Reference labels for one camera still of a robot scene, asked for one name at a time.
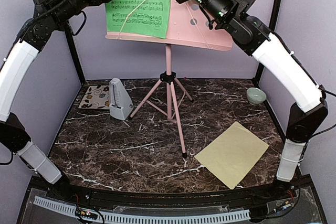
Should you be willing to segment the yellow paper sheet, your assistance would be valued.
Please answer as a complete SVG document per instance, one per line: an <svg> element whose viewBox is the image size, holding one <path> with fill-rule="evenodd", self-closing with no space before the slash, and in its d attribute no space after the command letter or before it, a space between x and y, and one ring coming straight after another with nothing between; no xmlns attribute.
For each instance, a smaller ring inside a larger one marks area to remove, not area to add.
<svg viewBox="0 0 336 224"><path fill-rule="evenodd" d="M234 122L195 158L229 189L234 189L261 159L269 145Z"/></svg>

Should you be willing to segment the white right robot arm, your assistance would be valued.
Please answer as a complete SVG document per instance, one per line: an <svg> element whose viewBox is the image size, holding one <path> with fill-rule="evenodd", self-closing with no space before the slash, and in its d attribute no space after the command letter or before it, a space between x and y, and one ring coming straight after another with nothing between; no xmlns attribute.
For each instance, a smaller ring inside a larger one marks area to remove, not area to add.
<svg viewBox="0 0 336 224"><path fill-rule="evenodd" d="M184 3L189 0L176 0ZM265 66L295 99L290 108L286 141L277 181L268 188L273 200L288 191L309 140L328 115L326 90L317 84L288 49L281 37L247 12L255 0L194 0L208 20L210 29L224 29L247 55Z"/></svg>

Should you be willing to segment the green paper sheet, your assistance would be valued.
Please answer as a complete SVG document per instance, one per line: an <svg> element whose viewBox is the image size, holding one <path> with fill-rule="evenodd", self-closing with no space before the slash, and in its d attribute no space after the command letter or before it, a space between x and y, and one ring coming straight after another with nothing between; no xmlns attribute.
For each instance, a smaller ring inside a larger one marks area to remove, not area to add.
<svg viewBox="0 0 336 224"><path fill-rule="evenodd" d="M113 0L106 4L107 31L166 38L171 0Z"/></svg>

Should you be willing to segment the white metronome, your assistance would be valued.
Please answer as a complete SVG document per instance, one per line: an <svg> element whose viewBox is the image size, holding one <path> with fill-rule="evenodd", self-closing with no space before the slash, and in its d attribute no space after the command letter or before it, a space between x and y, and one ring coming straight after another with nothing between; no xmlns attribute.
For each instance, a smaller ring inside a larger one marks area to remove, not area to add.
<svg viewBox="0 0 336 224"><path fill-rule="evenodd" d="M113 78L110 81L110 116L125 121L133 110L133 102L122 81Z"/></svg>

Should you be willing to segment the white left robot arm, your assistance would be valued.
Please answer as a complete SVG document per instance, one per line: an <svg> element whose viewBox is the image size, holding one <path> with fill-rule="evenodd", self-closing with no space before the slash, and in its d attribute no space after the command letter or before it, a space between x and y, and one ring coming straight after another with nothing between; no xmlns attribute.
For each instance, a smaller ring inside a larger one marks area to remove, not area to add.
<svg viewBox="0 0 336 224"><path fill-rule="evenodd" d="M1 66L1 143L18 155L47 183L63 201L74 197L74 189L63 172L35 145L18 117L11 112L17 91L28 68L43 50L54 31L61 31L68 20L88 6L99 6L112 0L33 0L33 18L20 29Z"/></svg>

